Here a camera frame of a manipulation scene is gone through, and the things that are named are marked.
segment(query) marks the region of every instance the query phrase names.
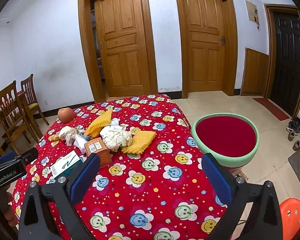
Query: barcode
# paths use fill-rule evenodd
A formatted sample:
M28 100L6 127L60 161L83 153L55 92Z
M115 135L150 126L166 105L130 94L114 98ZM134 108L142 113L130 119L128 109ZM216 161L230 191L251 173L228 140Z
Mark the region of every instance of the barcode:
M57 174L56 169L54 168L54 166L51 166L51 171L52 171L52 175L55 176Z
M97 149L95 148L95 146L94 146L94 144L90 144L89 145L89 150L90 150L90 152L95 152Z
M94 145L96 146L97 150L102 149L102 146L99 142L96 142Z

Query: door frame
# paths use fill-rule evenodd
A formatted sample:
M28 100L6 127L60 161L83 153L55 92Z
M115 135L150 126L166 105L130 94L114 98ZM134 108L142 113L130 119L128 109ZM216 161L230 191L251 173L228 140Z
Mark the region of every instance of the door frame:
M96 103L106 101L105 92L99 71L95 71L98 66L97 56L94 48L92 23L90 17L90 4L94 0L78 0L79 29L82 45L84 63L86 65L88 79L94 101ZM143 25L145 30L147 60L149 68L150 89L152 94L158 93L157 71L155 66L154 42L152 34L152 24L150 16L149 0L141 0Z
M189 81L189 55L188 55L188 29L186 23L186 12L183 0L177 0L180 38L181 38L181 60L182 60L182 98L188 98ZM226 37L225 58L227 59L227 68L224 68L223 88L222 91L228 96L234 94L235 77L237 74L238 60L238 31L237 20L235 16L233 0L221 2L224 30Z
M300 19L300 11L295 5L284 5L284 4L265 4L266 9L266 17L268 23L268 31L269 31L269 61L268 61L268 69L269 75L266 87L263 92L264 98L270 98L273 81L274 81L274 72L275 72L275 64L276 64L276 28L275 28L275 20L274 13L282 12L282 13L290 13L296 14ZM295 118L298 115L300 110L300 92L296 104L296 108L293 112L292 118Z

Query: orange box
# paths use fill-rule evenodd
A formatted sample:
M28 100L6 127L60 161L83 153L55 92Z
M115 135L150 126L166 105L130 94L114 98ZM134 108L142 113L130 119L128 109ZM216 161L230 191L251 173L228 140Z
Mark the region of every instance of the orange box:
M88 156L91 153L96 153L100 157L100 168L112 162L109 150L105 146L101 137L94 138L84 144Z

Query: orange ball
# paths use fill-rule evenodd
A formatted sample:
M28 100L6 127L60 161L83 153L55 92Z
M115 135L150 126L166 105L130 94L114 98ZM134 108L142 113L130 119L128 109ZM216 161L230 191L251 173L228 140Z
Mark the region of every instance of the orange ball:
M62 123L70 122L74 119L74 112L71 108L61 108L58 111L58 118Z

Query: black door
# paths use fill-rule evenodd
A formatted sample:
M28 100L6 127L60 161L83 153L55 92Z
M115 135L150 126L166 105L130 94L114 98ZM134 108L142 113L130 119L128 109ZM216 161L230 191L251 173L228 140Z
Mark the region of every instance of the black door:
M271 100L293 115L300 92L300 19L275 13L276 66Z

